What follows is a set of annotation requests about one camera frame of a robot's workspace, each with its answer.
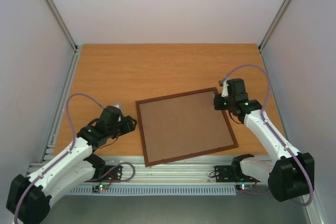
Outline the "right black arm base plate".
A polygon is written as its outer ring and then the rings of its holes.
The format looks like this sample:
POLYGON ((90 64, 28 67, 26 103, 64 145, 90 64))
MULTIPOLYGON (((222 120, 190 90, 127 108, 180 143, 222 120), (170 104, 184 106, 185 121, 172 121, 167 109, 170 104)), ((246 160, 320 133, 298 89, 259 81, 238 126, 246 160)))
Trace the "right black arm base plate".
POLYGON ((215 179, 217 183, 254 183, 258 180, 243 175, 237 169, 229 165, 214 166, 215 179))

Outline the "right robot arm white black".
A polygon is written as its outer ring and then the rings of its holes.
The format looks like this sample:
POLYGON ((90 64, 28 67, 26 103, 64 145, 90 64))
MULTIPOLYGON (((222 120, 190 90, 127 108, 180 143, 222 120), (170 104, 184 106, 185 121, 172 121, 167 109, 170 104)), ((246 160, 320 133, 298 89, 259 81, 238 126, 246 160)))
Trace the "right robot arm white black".
POLYGON ((274 126, 263 106, 251 100, 243 79, 224 79, 219 82, 222 92, 214 98, 215 110, 227 111, 258 138, 267 151, 271 163, 259 160, 252 154, 233 158, 232 175, 237 180, 247 176, 268 186, 272 196, 279 202, 295 201, 308 196, 301 203, 308 206, 314 197, 314 158, 294 147, 274 126))

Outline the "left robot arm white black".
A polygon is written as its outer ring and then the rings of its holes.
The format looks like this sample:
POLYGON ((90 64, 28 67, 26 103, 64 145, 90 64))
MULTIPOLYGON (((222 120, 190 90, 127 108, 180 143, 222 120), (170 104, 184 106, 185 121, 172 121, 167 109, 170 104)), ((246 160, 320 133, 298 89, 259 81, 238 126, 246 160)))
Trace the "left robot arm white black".
POLYGON ((124 116, 118 105, 103 109, 99 118, 83 127, 74 140, 50 162, 27 176, 16 176, 10 185, 6 208, 14 223, 41 223, 52 206, 85 182, 122 182, 122 164, 108 166, 95 154, 108 139, 133 132, 137 121, 124 116))

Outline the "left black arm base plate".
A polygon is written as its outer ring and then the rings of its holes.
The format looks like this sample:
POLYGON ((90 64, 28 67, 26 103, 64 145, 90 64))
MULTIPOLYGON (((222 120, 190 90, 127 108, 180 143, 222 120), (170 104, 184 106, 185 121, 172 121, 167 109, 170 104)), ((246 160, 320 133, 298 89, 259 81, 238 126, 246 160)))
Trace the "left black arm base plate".
POLYGON ((110 181, 113 178, 114 181, 120 181, 122 176, 123 166, 110 166, 106 165, 104 168, 100 168, 95 171, 94 176, 89 180, 89 182, 102 182, 110 181))

